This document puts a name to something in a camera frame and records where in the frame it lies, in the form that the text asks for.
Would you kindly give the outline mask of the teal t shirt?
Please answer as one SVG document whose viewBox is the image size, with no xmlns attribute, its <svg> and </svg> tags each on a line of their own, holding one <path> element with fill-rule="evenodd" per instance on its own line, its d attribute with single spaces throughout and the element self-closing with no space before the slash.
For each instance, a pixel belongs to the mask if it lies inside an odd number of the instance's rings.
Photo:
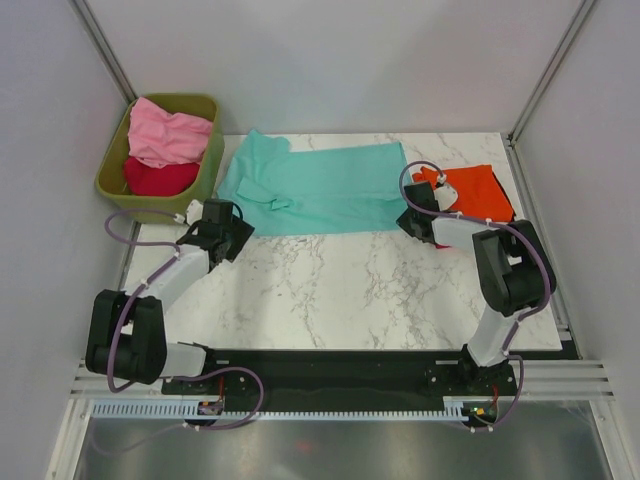
<svg viewBox="0 0 640 480">
<path fill-rule="evenodd" d="M 284 137 L 251 131 L 217 196 L 236 203 L 257 236 L 392 231 L 406 208 L 399 142 L 294 151 Z"/>
</svg>

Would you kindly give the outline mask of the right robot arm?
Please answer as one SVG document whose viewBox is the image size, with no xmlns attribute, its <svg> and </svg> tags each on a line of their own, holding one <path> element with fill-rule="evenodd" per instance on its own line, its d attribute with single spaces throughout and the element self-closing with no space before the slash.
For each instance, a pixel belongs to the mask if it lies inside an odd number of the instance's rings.
<svg viewBox="0 0 640 480">
<path fill-rule="evenodd" d="M 528 220 L 498 223 L 444 212 L 428 182 L 404 185 L 401 194 L 407 209 L 397 225 L 405 233 L 474 255 L 485 309 L 445 381 L 465 393 L 484 392 L 512 374 L 508 353 L 520 324 L 543 310 L 556 290 L 548 256 Z"/>
</svg>

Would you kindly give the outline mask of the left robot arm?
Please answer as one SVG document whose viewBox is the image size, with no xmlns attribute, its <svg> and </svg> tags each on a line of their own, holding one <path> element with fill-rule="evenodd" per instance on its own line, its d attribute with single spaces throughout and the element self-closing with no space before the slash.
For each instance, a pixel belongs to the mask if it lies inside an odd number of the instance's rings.
<svg viewBox="0 0 640 480">
<path fill-rule="evenodd" d="M 207 348 L 170 343 L 165 314 L 197 281 L 239 255 L 254 232 L 239 205 L 229 200 L 193 201 L 187 212 L 196 216 L 150 210 L 187 226 L 175 241 L 133 241 L 104 227 L 109 236 L 133 247 L 163 247 L 166 260 L 123 290 L 101 291 L 95 298 L 85 353 L 86 369 L 106 376 L 111 392 L 136 383 L 150 385 L 159 379 L 185 381 L 198 393 L 208 393 L 219 382 L 219 369 L 206 360 Z"/>
</svg>

